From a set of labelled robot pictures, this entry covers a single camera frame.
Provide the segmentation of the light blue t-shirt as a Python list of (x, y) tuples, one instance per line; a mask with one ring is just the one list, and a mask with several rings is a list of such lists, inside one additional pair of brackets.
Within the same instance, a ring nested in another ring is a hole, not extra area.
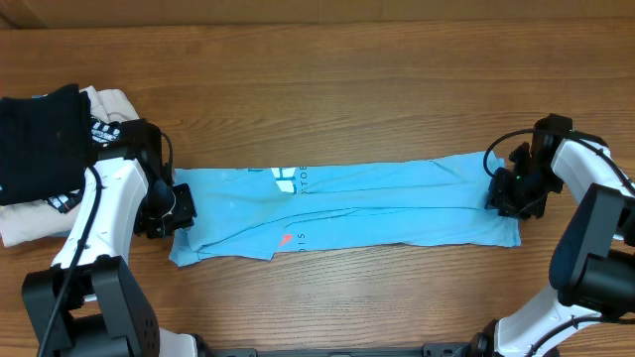
[(179, 267), (226, 256), (375, 245), (516, 247), (519, 223), (485, 206), (481, 152), (403, 163), (270, 169), (178, 169), (197, 211), (175, 234)]

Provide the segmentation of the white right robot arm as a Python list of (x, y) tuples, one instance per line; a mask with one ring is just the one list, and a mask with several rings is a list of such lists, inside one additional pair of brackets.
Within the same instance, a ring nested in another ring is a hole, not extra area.
[(513, 170), (491, 173), (487, 205), (502, 216), (543, 215), (547, 197), (567, 188), (577, 209), (552, 256), (549, 283), (515, 313), (490, 322), (460, 356), (556, 356), (558, 346), (594, 324), (631, 324), (634, 257), (612, 249), (634, 243), (634, 183), (606, 143), (573, 129), (529, 130), (510, 155)]

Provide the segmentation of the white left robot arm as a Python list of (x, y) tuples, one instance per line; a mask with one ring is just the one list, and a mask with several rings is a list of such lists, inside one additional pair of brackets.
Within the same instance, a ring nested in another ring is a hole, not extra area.
[(164, 238), (193, 225), (187, 184), (175, 184), (170, 140), (144, 119), (126, 121), (96, 147), (80, 211), (52, 265), (30, 273), (22, 300), (41, 356), (205, 356), (196, 334), (174, 333), (157, 316), (128, 267), (136, 235)]

